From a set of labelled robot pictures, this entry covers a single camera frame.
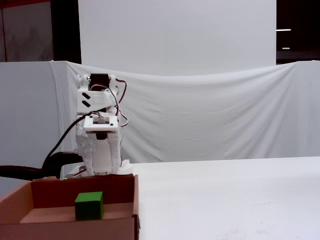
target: white wall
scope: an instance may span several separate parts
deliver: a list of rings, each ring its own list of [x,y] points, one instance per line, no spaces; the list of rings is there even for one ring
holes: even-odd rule
[[[41,168],[60,137],[50,64],[1,62],[0,73],[0,166]],[[0,198],[23,182],[0,177]]]
[[[276,0],[79,0],[82,64],[201,75],[276,64]]]

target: ceiling light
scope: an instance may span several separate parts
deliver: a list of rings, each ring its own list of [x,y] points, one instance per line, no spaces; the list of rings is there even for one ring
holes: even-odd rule
[[[277,29],[276,30],[277,32],[286,32],[286,31],[291,31],[291,29]]]

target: box flap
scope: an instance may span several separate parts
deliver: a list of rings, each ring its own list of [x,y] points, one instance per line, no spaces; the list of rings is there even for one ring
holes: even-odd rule
[[[18,224],[34,208],[28,181],[0,199],[0,224]]]

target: electrical wire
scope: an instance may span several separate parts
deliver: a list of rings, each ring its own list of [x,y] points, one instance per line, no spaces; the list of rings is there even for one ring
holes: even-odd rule
[[[118,97],[119,92],[120,92],[120,88],[118,86],[115,86],[118,89],[118,92],[116,93],[116,97]]]
[[[122,138],[121,138],[121,141],[120,141],[120,148],[121,148],[121,143],[122,143],[122,140],[124,139],[124,128],[122,126],[120,126],[122,128]]]
[[[123,81],[123,80],[119,80],[119,79],[115,79],[117,82],[120,82],[120,83],[124,83],[125,86],[124,86],[124,90],[123,90],[123,94],[119,100],[119,103],[121,103],[122,99],[124,98],[125,94],[126,94],[126,91],[127,91],[127,83],[126,81]]]
[[[93,84],[93,85],[90,87],[90,91],[91,91],[94,87],[104,87],[104,88],[108,89],[107,86],[105,86],[105,85],[103,85],[103,84],[100,84],[100,83],[96,83],[96,84]]]
[[[121,109],[120,109],[120,114],[126,119],[125,124],[120,125],[120,127],[125,127],[125,126],[127,126],[128,123],[129,123],[129,118],[127,118],[127,116],[125,116],[125,115],[122,113]]]
[[[73,175],[72,178],[84,173],[85,171],[87,171],[87,169],[81,170],[80,172],[78,172],[75,175]]]
[[[92,111],[92,113],[98,115],[99,118],[100,118],[100,117],[102,118],[102,115],[101,115],[98,111]]]
[[[118,99],[116,98],[116,96],[114,95],[114,93],[111,91],[111,89],[109,87],[107,89],[110,90],[112,96],[114,97],[114,100],[115,100],[115,103],[116,103],[116,114],[115,115],[118,116],[119,109],[120,109]]]
[[[89,116],[90,114],[95,113],[96,111],[91,111],[81,117],[79,117],[77,120],[75,120],[73,123],[71,123],[71,125],[67,128],[67,130],[64,132],[64,134],[62,135],[62,137],[60,138],[60,140],[57,142],[57,144],[54,146],[54,148],[49,152],[49,154],[46,156],[45,161],[48,160],[48,158],[50,158],[50,156],[54,153],[54,151],[60,146],[60,144],[62,143],[62,141],[65,139],[66,135],[70,132],[70,130],[77,124],[79,123],[81,120],[85,119],[86,116]]]

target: white backdrop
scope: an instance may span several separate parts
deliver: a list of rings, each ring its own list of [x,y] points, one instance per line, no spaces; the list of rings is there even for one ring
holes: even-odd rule
[[[276,0],[79,0],[82,64],[160,76],[276,64]]]
[[[77,74],[90,73],[128,83],[121,153],[134,163],[320,156],[318,61],[198,76],[65,61],[0,63],[0,70],[0,165],[42,166],[76,118]],[[73,129],[60,151],[75,147]],[[21,182],[0,181],[0,195]]]
[[[73,79],[109,73],[127,81],[122,154],[134,163],[320,155],[318,61],[199,76],[68,65]]]

